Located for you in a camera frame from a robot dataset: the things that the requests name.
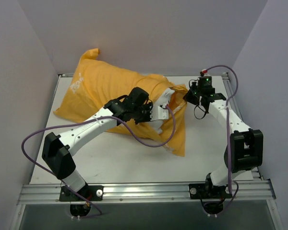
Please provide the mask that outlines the white pillow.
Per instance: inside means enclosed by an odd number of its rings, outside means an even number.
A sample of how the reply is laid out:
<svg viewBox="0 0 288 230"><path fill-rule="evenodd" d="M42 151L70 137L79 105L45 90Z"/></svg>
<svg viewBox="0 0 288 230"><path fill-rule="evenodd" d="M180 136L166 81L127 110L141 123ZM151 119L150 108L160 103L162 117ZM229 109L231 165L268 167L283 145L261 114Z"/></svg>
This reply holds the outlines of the white pillow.
<svg viewBox="0 0 288 230"><path fill-rule="evenodd" d="M159 98L153 102L148 124L157 134L163 132L161 126L169 119L169 111L166 106L169 105L173 93L172 89L166 88Z"/></svg>

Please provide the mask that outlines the yellow printed pillowcase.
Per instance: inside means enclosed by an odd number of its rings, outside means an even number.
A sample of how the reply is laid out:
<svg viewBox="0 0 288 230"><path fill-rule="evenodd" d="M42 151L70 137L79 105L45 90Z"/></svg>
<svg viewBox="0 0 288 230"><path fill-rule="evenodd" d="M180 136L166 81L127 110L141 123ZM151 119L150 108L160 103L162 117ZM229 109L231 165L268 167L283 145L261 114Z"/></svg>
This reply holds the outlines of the yellow printed pillowcase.
<svg viewBox="0 0 288 230"><path fill-rule="evenodd" d="M174 114L168 120L127 124L136 136L165 142L165 149L183 157L185 155L185 111L187 103L184 84L174 84L163 75L142 75L97 59L97 48L87 50L81 57L59 108L54 114L65 120L80 123L94 115L111 99L130 94L139 87L149 94L154 105L167 103Z"/></svg>

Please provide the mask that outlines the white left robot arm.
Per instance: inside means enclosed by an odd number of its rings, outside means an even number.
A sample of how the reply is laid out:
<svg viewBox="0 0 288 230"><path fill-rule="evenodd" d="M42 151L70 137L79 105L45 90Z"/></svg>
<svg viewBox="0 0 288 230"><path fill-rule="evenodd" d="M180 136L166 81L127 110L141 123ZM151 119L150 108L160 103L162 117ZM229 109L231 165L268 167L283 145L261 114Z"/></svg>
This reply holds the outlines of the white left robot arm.
<svg viewBox="0 0 288 230"><path fill-rule="evenodd" d="M49 133L45 137L42 159L57 179L62 180L70 189L70 196L82 201L91 191L83 177L76 170L73 156L89 141L114 128L120 121L133 119L136 123L149 121L152 102L149 94L139 88L132 89L129 95L112 99L83 125L61 134Z"/></svg>

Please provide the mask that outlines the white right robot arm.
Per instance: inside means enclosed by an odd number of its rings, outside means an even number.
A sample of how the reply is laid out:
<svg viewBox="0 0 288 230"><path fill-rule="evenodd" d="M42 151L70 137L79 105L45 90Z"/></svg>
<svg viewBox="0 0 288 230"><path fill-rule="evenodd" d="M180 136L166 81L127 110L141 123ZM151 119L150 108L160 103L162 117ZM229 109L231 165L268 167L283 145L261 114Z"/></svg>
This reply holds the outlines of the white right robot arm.
<svg viewBox="0 0 288 230"><path fill-rule="evenodd" d="M216 93L211 76L200 76L189 85L183 97L185 101L199 107L226 129L227 146L224 162L209 174L204 188L206 196L213 198L221 192L221 186L238 175L250 171L263 163L264 135L261 130L252 129L230 108L222 93Z"/></svg>

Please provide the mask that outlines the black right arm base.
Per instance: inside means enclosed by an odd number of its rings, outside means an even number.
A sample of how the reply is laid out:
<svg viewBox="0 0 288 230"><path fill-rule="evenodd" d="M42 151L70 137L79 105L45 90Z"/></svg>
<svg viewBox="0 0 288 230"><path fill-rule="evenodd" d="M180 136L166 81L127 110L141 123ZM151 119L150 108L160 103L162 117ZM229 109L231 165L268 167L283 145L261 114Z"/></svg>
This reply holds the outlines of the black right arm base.
<svg viewBox="0 0 288 230"><path fill-rule="evenodd" d="M233 198L233 195L226 191L226 185L213 185L210 174L206 176L204 183L192 183L188 187L190 199L199 200L208 216L216 217L224 211L225 200Z"/></svg>

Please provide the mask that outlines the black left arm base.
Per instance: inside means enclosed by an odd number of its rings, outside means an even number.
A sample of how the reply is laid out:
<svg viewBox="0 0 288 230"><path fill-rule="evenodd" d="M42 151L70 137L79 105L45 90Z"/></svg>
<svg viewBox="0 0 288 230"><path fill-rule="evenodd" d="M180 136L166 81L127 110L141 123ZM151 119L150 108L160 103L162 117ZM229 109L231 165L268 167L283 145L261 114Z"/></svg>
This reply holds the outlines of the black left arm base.
<svg viewBox="0 0 288 230"><path fill-rule="evenodd" d="M70 204L69 213L74 218L92 218L101 216L103 213L93 201L103 200L104 187L102 185L86 184L78 192L73 192L67 186L60 187L60 202L84 201L84 204Z"/></svg>

